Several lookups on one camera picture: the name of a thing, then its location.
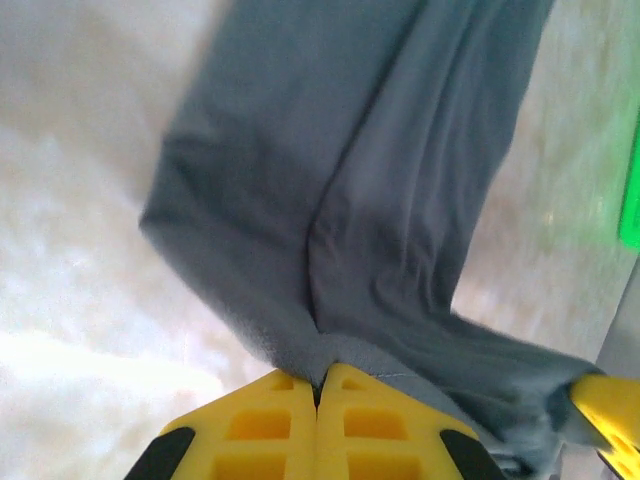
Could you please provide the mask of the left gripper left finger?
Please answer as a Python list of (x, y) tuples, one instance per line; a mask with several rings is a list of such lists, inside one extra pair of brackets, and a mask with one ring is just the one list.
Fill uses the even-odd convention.
[(312, 388), (280, 371), (164, 427), (128, 479), (312, 479)]

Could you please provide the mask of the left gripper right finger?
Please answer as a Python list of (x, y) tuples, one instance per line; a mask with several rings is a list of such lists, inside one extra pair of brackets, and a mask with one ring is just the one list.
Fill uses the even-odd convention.
[(502, 479), (471, 427), (343, 364), (317, 409), (319, 479)]

